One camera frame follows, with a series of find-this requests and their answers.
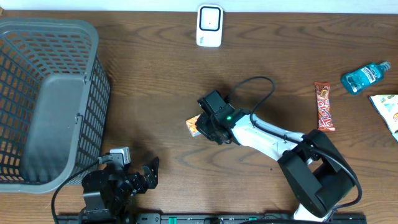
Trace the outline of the small orange box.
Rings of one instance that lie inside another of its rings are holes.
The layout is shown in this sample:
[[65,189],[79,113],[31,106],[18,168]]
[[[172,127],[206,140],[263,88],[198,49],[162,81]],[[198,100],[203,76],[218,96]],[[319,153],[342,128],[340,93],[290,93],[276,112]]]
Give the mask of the small orange box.
[[200,117],[200,115],[198,114],[198,115],[186,120],[186,122],[185,122],[192,137],[200,135],[200,132],[199,132],[199,130],[197,130],[197,126],[196,126],[196,122],[199,117]]

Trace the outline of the red-brown snack bar wrapper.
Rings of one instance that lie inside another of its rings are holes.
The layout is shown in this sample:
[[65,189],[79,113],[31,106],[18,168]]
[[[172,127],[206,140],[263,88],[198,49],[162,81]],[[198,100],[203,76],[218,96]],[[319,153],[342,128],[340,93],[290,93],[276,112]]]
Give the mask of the red-brown snack bar wrapper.
[[330,109],[330,84],[327,82],[315,82],[314,85],[318,110],[318,130],[335,131]]

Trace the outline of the blue mouthwash bottle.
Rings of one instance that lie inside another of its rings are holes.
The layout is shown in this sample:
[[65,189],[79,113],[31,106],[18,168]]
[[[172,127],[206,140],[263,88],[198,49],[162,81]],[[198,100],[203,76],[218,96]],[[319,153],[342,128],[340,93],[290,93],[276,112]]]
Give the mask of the blue mouthwash bottle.
[[353,72],[344,74],[341,77],[341,82],[348,92],[352,95],[357,95],[367,87],[381,81],[390,68],[391,64],[389,62],[370,63]]

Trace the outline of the yellow snack bag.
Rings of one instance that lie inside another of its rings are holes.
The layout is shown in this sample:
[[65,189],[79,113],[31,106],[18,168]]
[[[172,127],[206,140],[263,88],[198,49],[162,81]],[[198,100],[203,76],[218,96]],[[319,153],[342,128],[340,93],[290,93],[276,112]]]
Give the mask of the yellow snack bag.
[[387,124],[392,136],[397,140],[397,95],[374,95],[369,99]]

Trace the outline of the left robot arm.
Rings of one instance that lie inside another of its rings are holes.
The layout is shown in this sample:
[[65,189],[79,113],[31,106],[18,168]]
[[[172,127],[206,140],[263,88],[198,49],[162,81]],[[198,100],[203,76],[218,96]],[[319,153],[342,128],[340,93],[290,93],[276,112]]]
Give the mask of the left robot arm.
[[127,206],[137,194],[155,189],[159,178],[159,158],[142,166],[143,174],[130,173],[130,150],[120,147],[98,158],[106,167],[94,170],[82,180],[85,209],[79,214],[80,223],[135,223]]

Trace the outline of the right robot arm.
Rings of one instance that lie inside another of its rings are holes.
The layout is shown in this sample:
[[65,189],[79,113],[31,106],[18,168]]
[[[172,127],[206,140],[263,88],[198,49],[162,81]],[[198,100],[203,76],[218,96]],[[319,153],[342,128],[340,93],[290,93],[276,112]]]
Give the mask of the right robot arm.
[[195,126],[210,141],[251,147],[277,161],[299,207],[295,220],[325,222],[358,180],[327,135],[284,130],[236,109],[216,90],[198,100],[203,112]]

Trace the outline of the white barcode scanner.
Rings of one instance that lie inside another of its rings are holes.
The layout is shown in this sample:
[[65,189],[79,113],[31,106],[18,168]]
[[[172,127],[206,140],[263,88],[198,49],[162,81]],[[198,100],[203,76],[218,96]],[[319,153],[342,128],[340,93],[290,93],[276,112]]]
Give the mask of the white barcode scanner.
[[197,10],[196,43],[200,47],[219,47],[223,32],[222,7],[202,4]]

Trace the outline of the grey plastic shopping basket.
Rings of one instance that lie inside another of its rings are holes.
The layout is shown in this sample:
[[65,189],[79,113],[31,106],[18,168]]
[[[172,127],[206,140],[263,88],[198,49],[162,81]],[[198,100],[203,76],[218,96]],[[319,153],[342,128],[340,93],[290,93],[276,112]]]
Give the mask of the grey plastic shopping basket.
[[1,20],[1,191],[79,184],[100,155],[110,84],[81,20]]

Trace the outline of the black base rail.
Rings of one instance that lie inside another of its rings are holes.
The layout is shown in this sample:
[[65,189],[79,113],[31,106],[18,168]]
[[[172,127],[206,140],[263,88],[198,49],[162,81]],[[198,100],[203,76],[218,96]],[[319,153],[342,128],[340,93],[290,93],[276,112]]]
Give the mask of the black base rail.
[[[134,223],[134,224],[204,224],[204,223],[244,223],[270,220],[275,222],[293,220],[293,215],[288,213],[265,213],[265,214],[223,214],[223,215],[181,215],[181,214],[159,214],[140,213],[128,215],[125,218],[106,221],[90,221],[86,215],[58,215],[58,223]],[[360,214],[334,214],[323,223],[347,223],[367,224],[365,215]]]

